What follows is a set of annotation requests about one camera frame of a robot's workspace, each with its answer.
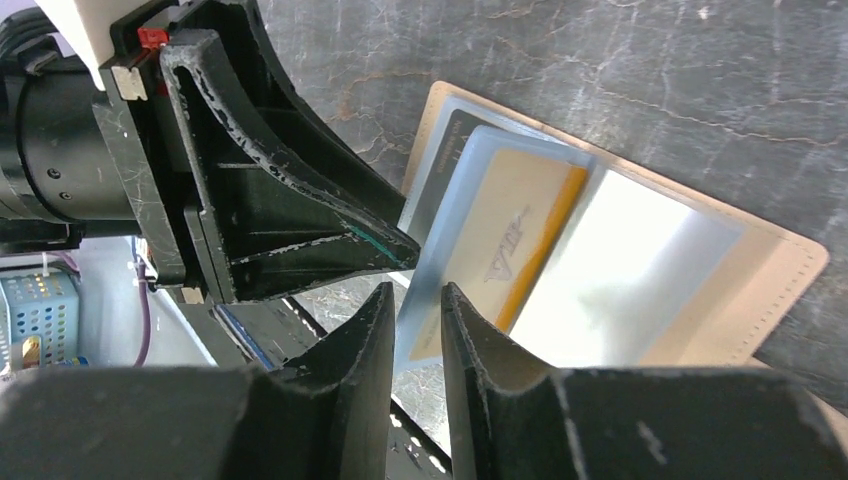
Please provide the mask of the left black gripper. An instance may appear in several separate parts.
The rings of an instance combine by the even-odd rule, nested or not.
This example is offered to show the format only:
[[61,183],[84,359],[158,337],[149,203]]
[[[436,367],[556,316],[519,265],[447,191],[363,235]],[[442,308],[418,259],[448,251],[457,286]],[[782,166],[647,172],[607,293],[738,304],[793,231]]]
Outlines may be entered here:
[[42,9],[2,19],[3,252],[136,233],[158,287],[231,301],[232,141],[188,72],[161,66],[204,30],[231,38],[230,2],[143,2],[109,27],[122,46],[95,76]]

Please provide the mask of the beige card holder wallet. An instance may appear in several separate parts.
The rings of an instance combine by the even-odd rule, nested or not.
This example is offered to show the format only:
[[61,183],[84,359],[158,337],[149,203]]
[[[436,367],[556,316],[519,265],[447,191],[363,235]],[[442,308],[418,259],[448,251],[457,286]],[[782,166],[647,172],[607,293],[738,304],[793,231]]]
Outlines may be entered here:
[[[746,364],[828,263],[829,254],[826,248],[809,238],[444,81],[434,83],[429,91],[404,180],[407,198],[428,136],[439,114],[449,107],[462,108],[495,123],[495,126],[476,127],[462,155],[468,144],[478,138],[492,139],[502,145],[527,137],[533,145],[543,142],[566,145],[590,155],[594,161],[591,172],[587,175],[567,219],[560,227],[541,269],[532,281],[527,297],[518,309],[514,324],[509,329],[502,330],[494,321],[485,318],[461,289],[483,317],[508,336],[567,223],[574,219],[581,198],[589,190],[590,181],[607,170],[644,183],[691,206],[715,213],[743,228],[739,241],[634,366]],[[398,334],[395,353],[397,371],[430,365],[438,362],[442,356],[441,350],[440,356],[435,359],[402,368],[397,362],[397,347]]]

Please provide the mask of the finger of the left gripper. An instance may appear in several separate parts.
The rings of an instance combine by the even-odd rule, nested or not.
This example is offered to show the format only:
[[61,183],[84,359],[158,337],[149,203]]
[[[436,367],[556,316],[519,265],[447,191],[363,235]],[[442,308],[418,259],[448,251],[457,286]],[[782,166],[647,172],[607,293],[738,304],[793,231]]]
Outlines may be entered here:
[[372,212],[399,212],[405,198],[361,159],[296,92],[255,1],[213,1],[219,32],[241,86],[282,143]]
[[420,247],[308,166],[253,105],[213,29],[184,29],[160,65],[197,189],[187,217],[207,292],[258,302],[403,271]]

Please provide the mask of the gold credit card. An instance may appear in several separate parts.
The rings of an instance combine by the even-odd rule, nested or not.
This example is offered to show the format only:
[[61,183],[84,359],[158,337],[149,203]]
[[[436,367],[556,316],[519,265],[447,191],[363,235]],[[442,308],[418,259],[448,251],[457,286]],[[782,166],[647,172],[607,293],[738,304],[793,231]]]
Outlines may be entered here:
[[401,308],[400,367],[440,356],[438,303],[449,282],[498,328],[514,324],[593,165],[586,153],[527,137],[468,144]]

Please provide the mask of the grey credit card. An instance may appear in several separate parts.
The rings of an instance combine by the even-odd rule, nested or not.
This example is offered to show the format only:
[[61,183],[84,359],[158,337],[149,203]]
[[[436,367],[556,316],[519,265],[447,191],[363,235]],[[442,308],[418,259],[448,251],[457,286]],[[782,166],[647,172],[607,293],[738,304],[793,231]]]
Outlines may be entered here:
[[715,213],[604,171],[510,336],[557,367],[634,366],[742,234]]

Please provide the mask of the black credit card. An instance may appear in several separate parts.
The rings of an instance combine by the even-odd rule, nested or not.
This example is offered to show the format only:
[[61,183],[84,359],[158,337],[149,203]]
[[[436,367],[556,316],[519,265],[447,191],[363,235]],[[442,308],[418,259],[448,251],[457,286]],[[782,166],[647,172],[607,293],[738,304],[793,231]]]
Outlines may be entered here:
[[437,117],[413,179],[403,216],[406,233],[424,245],[437,211],[471,133],[495,126],[462,108],[449,107]]

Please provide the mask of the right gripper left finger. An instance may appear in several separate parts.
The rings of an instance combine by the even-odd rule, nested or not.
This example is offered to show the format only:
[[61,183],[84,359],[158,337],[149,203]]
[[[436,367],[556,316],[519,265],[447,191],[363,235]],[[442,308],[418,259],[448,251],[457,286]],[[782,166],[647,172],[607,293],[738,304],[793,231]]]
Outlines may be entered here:
[[382,479],[395,342],[379,284],[283,366],[52,367],[1,396],[5,479]]

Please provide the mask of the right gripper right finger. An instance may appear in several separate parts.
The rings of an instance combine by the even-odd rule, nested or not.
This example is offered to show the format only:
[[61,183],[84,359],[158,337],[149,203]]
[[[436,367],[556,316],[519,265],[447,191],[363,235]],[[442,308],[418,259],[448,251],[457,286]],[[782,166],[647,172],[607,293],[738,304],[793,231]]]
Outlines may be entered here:
[[561,369],[441,292],[457,479],[843,479],[803,387],[765,368]]

